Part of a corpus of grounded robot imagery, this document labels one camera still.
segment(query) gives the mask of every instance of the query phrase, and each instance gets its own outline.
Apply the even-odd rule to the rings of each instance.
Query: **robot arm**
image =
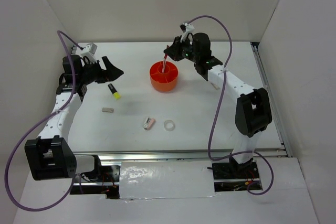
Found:
[[[81,53],[82,57],[71,55],[76,75],[76,93],[70,103],[59,111],[69,99],[72,89],[70,64],[67,57],[63,58],[64,73],[59,78],[53,109],[57,114],[49,119],[36,139],[28,140],[25,144],[29,167],[35,180],[73,178],[75,174],[90,172],[98,165],[97,158],[93,156],[75,157],[67,144],[70,127],[87,91],[86,86],[92,82],[114,81],[124,74],[106,56],[102,57],[106,70],[101,69],[99,61],[94,57],[96,47],[88,44]]]
[[[224,69],[223,63],[212,56],[211,42],[207,34],[193,35],[192,24],[183,23],[182,36],[175,37],[173,44],[164,50],[174,61],[188,59],[206,81],[222,87],[226,74],[226,92],[236,103],[235,124],[239,139],[233,153],[254,151],[257,140],[267,125],[272,122],[268,93],[264,88],[255,89]],[[230,159],[236,169],[248,166],[252,162],[252,153],[239,154]]]

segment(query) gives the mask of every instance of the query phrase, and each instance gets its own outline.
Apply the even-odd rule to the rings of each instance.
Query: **clear plastic cover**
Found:
[[[215,195],[210,161],[123,162],[121,199],[204,198]]]

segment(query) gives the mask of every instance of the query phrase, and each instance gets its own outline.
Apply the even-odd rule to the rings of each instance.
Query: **orange container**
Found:
[[[149,70],[151,83],[153,87],[162,92],[171,91],[177,84],[179,71],[177,67],[169,61],[166,61],[164,73],[162,73],[163,61],[155,63]]]

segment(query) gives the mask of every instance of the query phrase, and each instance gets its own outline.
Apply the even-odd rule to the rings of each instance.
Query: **white wall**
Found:
[[[20,137],[51,111],[65,53],[56,34],[63,27],[46,2],[0,0],[0,6],[0,222],[6,224],[16,207],[4,189],[5,163]],[[9,176],[18,200],[28,170],[22,145]]]
[[[48,0],[75,37],[82,41],[172,41],[179,24],[214,15],[234,40],[260,41],[278,0]],[[196,27],[212,40],[227,40],[212,20]]]
[[[321,224],[336,220],[336,0],[280,0],[259,53]]]

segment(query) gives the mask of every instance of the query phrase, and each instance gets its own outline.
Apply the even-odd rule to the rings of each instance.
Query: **tape roll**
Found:
[[[166,131],[173,131],[175,129],[175,123],[172,120],[166,120],[163,123],[163,126],[166,129]]]

